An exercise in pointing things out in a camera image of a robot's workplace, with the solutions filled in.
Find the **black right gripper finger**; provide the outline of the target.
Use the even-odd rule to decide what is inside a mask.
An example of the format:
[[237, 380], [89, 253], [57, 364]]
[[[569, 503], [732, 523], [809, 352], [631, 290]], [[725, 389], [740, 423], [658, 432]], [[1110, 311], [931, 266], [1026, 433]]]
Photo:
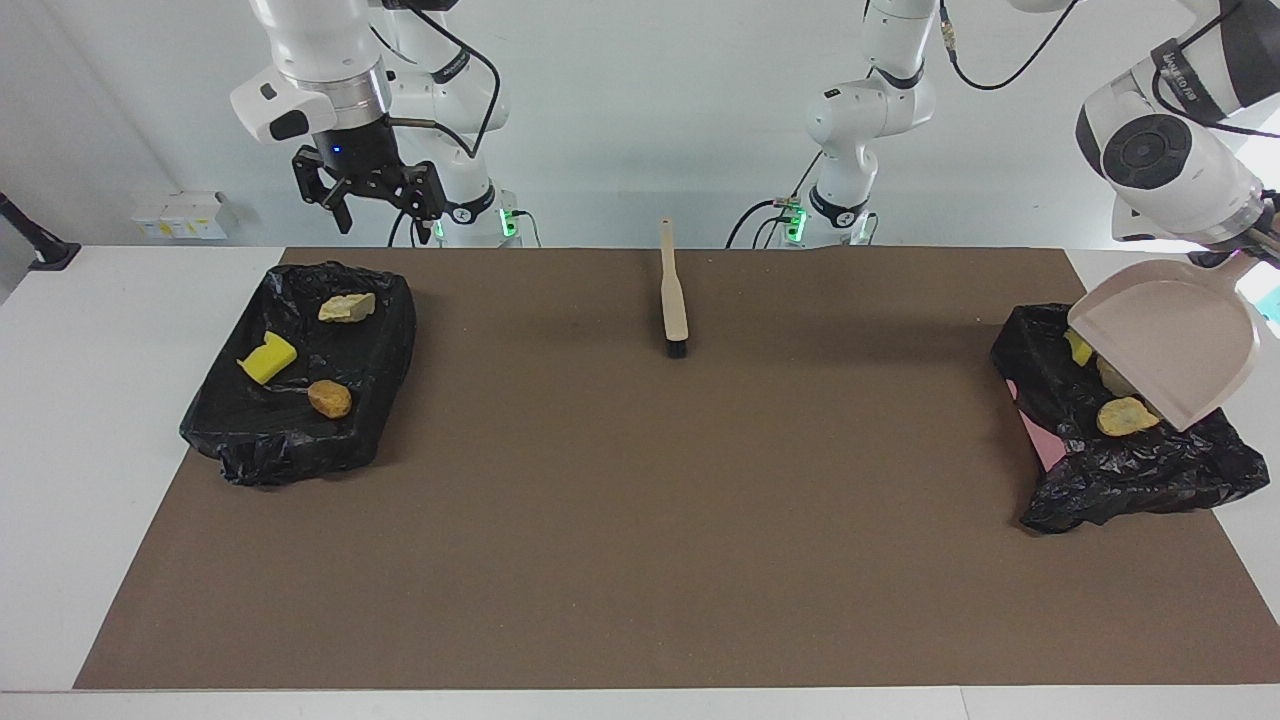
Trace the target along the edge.
[[301, 199], [328, 211], [338, 232], [348, 234], [353, 224], [346, 202], [349, 182], [337, 179], [332, 184], [326, 183], [326, 167], [317, 149], [297, 149], [292, 158], [292, 170]]
[[447, 214], [445, 191], [433, 161], [399, 169], [398, 210], [425, 223], [436, 222]]

